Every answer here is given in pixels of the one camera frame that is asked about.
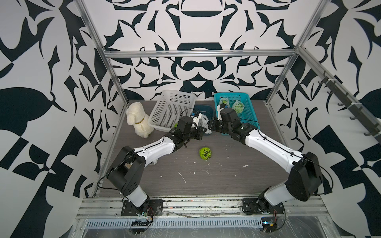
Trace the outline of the white foam net sleeve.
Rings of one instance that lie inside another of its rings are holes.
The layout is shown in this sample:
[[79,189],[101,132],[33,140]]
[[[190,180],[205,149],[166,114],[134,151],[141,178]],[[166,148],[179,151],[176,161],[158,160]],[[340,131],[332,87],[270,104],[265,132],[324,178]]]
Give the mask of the white foam net sleeve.
[[219,106],[222,106],[222,108],[229,108],[230,107],[229,99],[226,97],[220,98]]

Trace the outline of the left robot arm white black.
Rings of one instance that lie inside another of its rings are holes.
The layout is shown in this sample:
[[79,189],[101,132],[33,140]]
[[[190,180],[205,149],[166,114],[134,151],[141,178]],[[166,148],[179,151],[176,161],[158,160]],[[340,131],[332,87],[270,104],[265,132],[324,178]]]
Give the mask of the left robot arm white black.
[[175,128],[158,141],[134,149],[123,147],[107,170],[105,178],[139,213],[146,212],[150,198],[140,186],[144,169],[159,158],[185,147],[192,139],[202,140],[206,128],[199,125],[201,119],[201,113],[193,118],[184,116],[179,119]]

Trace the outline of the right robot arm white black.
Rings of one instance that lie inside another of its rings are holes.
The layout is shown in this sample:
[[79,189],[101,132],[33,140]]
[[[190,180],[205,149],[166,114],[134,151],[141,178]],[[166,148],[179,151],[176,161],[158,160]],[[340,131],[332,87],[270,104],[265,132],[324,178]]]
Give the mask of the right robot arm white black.
[[276,206],[290,199],[306,202],[318,190],[323,177],[317,156],[293,150],[262,133],[252,124],[238,120],[224,122],[213,119],[208,123],[212,131],[228,134],[232,139],[253,148],[276,162],[288,174],[288,179],[264,191],[261,198]]

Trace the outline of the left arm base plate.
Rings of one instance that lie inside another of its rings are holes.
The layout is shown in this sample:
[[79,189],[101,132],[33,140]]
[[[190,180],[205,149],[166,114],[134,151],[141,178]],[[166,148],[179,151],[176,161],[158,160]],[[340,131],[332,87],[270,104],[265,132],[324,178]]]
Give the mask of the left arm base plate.
[[163,211],[162,199],[148,198],[140,207],[135,206],[130,200],[123,201],[121,216],[137,216],[148,214],[148,216],[160,215]]

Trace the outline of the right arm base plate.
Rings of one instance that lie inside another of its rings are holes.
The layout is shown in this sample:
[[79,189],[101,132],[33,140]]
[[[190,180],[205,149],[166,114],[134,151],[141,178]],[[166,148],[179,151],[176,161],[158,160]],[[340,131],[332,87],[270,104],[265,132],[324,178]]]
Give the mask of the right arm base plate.
[[242,211],[246,215],[284,215],[285,207],[283,203],[271,205],[264,198],[243,198]]

